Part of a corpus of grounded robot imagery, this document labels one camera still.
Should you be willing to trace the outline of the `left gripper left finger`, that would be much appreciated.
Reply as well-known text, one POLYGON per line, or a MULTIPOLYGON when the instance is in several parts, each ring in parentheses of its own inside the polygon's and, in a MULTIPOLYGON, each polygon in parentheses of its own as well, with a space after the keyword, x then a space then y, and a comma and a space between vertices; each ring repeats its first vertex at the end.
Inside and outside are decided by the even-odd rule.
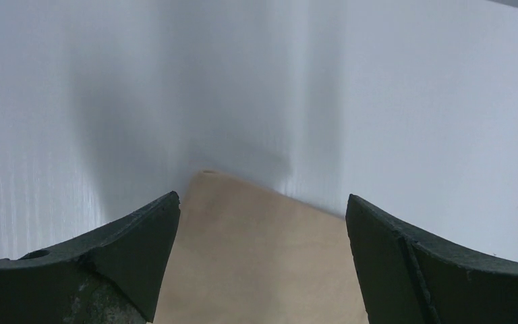
POLYGON ((0 259, 0 323, 149 323, 180 220, 169 192, 20 259, 0 259))

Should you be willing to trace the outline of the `beige t shirt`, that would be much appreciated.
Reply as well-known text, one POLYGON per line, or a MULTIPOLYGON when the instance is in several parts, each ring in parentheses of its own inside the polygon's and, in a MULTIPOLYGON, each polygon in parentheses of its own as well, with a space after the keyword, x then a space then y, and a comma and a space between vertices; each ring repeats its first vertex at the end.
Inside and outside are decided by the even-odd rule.
POLYGON ((181 200, 156 323, 366 323, 344 220, 216 171, 181 200))

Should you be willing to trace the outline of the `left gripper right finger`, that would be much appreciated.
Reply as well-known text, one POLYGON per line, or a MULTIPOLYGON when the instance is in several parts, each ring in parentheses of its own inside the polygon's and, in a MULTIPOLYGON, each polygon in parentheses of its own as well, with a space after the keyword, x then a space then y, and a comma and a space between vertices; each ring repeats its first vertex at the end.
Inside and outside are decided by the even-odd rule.
POLYGON ((518 323, 518 262, 349 197, 346 226, 370 323, 518 323))

